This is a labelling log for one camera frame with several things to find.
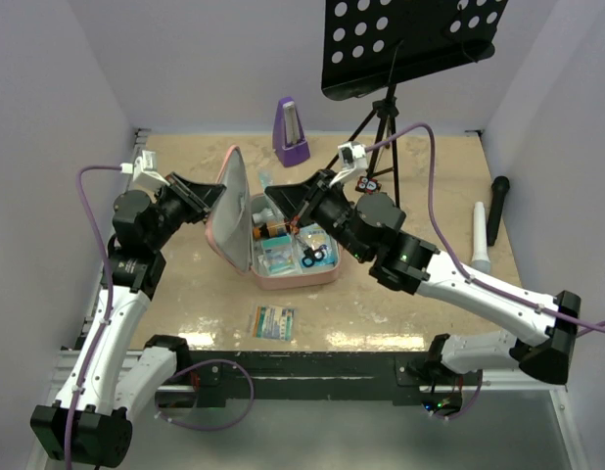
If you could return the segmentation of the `black handled scissors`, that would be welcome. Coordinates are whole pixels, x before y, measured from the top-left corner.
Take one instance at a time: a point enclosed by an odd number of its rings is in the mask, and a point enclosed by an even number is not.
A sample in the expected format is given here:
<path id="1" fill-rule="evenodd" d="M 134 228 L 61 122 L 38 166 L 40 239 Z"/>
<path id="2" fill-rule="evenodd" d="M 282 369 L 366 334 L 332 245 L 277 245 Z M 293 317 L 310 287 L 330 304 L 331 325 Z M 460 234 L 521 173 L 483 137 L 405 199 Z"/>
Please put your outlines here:
<path id="1" fill-rule="evenodd" d="M 302 267 L 311 268 L 326 265 L 329 262 L 327 238 L 324 235 L 299 235 L 297 242 L 302 252 Z"/>

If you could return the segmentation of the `white plastic bottle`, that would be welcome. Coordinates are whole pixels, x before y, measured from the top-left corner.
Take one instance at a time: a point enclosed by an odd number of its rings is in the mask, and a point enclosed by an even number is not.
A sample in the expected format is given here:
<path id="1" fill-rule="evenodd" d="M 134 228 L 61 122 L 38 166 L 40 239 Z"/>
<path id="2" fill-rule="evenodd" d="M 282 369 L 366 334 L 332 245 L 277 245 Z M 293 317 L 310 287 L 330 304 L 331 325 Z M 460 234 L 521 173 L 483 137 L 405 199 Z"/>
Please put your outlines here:
<path id="1" fill-rule="evenodd" d="M 273 222 L 277 219 L 274 211 L 271 208 L 264 208 L 261 211 L 252 214 L 254 225 L 263 225 L 268 222 Z"/>

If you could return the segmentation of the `teal white box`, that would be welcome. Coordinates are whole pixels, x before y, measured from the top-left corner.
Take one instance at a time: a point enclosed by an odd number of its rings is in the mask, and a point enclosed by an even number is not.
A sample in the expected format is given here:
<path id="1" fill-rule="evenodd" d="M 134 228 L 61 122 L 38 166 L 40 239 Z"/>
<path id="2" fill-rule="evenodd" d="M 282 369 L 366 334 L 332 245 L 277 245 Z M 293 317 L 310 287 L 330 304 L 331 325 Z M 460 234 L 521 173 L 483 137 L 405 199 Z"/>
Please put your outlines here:
<path id="1" fill-rule="evenodd" d="M 294 249 L 290 235 L 262 240 L 263 265 L 270 275 L 287 274 L 295 270 Z"/>

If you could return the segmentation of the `blue cotton swab packet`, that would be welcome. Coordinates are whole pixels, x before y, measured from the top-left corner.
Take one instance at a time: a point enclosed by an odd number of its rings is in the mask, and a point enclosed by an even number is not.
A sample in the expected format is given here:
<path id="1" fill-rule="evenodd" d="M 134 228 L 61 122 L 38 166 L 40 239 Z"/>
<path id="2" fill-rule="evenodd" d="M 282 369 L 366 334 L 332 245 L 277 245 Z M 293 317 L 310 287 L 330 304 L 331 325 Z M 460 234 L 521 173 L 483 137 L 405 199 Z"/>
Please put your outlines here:
<path id="1" fill-rule="evenodd" d="M 303 268 L 334 265 L 336 262 L 332 239 L 318 224 L 300 229 L 296 241 L 301 254 Z"/>

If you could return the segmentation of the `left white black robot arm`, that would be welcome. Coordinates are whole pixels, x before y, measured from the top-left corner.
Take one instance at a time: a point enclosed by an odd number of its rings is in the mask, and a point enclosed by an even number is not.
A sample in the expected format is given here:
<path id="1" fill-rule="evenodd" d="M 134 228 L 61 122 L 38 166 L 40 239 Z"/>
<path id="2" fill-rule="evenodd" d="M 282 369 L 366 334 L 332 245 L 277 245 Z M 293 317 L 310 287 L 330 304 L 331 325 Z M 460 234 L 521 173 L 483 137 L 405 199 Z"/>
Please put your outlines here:
<path id="1" fill-rule="evenodd" d="M 163 246 L 182 224 L 208 218 L 225 193 L 172 172 L 148 190 L 128 190 L 114 201 L 114 234 L 103 246 L 103 276 L 95 316 L 78 358 L 53 402 L 38 405 L 30 427 L 47 456 L 116 468 L 125 458 L 135 416 L 157 386 L 185 382 L 192 372 L 186 341 L 166 336 L 146 348 L 126 374 L 133 333 L 165 268 Z"/>

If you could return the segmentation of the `brown medicine bottle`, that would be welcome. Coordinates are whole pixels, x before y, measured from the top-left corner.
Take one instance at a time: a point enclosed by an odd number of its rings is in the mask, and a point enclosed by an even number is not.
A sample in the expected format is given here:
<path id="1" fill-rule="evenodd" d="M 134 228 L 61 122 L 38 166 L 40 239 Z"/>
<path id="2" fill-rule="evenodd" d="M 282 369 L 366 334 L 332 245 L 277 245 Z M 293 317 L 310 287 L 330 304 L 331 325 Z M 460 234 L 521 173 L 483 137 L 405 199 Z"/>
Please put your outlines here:
<path id="1" fill-rule="evenodd" d="M 286 222 L 268 222 L 253 228 L 255 240 L 285 236 L 292 232 L 292 226 Z"/>

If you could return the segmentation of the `clear plastic pill box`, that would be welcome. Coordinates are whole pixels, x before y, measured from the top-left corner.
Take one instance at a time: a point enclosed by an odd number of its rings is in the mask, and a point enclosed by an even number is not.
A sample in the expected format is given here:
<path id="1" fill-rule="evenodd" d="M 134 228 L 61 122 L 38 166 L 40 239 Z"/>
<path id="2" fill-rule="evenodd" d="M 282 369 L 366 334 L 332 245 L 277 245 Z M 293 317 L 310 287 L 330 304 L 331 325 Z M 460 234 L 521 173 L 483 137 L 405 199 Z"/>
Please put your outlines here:
<path id="1" fill-rule="evenodd" d="M 263 189 L 273 185 L 273 178 L 269 171 L 261 170 L 257 173 L 257 176 Z"/>

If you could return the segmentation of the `pink medicine kit case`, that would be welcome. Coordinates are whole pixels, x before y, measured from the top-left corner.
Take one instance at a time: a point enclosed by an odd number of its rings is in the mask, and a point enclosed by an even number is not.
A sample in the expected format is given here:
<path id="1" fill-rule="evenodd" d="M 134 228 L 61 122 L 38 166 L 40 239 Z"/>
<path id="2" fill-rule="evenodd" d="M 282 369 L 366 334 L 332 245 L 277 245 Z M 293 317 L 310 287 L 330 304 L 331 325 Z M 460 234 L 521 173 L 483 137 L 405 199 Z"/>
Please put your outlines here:
<path id="1" fill-rule="evenodd" d="M 341 253 L 319 226 L 292 228 L 263 194 L 252 194 L 239 147 L 228 149 L 216 178 L 225 186 L 206 222 L 209 246 L 267 291 L 329 284 Z"/>

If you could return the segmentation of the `orange teal bandage packet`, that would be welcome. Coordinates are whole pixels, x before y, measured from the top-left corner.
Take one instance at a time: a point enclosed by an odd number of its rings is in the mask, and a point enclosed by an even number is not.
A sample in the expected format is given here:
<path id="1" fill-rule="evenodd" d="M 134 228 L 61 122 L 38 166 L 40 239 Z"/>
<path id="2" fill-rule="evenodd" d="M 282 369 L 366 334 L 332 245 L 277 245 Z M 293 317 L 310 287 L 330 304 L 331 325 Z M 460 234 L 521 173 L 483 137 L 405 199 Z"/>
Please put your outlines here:
<path id="1" fill-rule="evenodd" d="M 255 305 L 250 314 L 249 333 L 253 338 L 291 342 L 297 310 L 291 306 Z"/>

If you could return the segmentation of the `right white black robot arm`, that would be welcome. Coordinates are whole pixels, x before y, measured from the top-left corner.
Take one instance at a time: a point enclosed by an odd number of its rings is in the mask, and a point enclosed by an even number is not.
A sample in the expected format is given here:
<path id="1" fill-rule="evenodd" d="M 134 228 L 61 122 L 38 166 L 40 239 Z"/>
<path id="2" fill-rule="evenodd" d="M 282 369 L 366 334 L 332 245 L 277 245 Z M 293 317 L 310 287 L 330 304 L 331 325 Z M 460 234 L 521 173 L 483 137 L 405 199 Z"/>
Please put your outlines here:
<path id="1" fill-rule="evenodd" d="M 581 299 L 525 290 L 483 274 L 402 229 L 405 213 L 385 193 L 351 202 L 331 170 L 299 184 L 269 186 L 266 197 L 298 227 L 318 224 L 384 287 L 446 302 L 499 326 L 499 331 L 432 342 L 425 371 L 439 385 L 468 372 L 518 368 L 551 385 L 569 378 Z"/>

